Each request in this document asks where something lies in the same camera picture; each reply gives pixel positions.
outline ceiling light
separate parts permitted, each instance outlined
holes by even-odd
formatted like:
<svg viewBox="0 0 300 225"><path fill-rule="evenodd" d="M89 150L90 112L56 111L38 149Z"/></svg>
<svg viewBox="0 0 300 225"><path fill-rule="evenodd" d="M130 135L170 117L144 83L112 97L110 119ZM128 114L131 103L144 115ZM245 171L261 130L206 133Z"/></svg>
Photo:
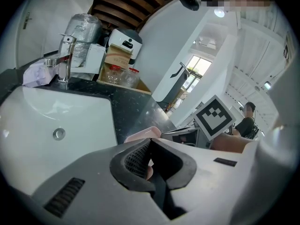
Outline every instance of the ceiling light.
<svg viewBox="0 0 300 225"><path fill-rule="evenodd" d="M269 82L265 82L264 86L266 87L266 89L270 90L271 89L271 83Z"/></svg>
<svg viewBox="0 0 300 225"><path fill-rule="evenodd" d="M216 8L215 9L215 15L217 15L218 17L224 17L225 13L224 13L224 11L222 9Z"/></svg>

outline faucet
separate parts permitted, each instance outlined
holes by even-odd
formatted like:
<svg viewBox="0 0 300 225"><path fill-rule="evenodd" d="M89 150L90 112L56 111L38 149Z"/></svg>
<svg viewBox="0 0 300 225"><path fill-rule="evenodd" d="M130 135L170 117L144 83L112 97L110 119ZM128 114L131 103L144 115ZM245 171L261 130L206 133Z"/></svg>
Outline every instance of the faucet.
<svg viewBox="0 0 300 225"><path fill-rule="evenodd" d="M62 40L60 53L45 58L44 65L50 68L59 65L58 82L67 84L70 79L72 55L76 38L66 34L62 35L64 38Z"/></svg>

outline pink object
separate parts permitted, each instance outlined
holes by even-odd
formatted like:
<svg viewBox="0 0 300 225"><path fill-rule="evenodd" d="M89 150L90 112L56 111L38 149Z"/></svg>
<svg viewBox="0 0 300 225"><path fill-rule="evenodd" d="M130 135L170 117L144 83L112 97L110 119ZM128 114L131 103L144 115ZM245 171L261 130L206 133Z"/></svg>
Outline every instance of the pink object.
<svg viewBox="0 0 300 225"><path fill-rule="evenodd" d="M157 127L149 127L126 138L125 143L143 138L160 138L161 131Z"/></svg>

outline sink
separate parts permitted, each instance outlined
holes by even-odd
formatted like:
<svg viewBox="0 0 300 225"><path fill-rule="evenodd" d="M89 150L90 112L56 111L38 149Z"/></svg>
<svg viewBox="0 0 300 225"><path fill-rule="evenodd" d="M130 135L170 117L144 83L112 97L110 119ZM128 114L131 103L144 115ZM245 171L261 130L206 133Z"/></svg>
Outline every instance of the sink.
<svg viewBox="0 0 300 225"><path fill-rule="evenodd" d="M105 98L21 86L0 107L1 170L28 195L83 155L116 145Z"/></svg>

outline kitchen counter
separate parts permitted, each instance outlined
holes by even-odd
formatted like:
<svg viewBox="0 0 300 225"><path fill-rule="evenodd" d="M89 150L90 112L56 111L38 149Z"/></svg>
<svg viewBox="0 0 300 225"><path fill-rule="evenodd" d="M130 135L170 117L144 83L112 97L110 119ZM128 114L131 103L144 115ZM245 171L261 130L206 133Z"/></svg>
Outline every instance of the kitchen counter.
<svg viewBox="0 0 300 225"><path fill-rule="evenodd" d="M23 71L8 69L3 72L0 75L0 104L22 82ZM49 85L40 88L109 98L118 144L124 143L128 136L151 126L156 126L162 133L176 129L165 112L148 94L75 77L70 78L68 90L59 88L56 78Z"/></svg>

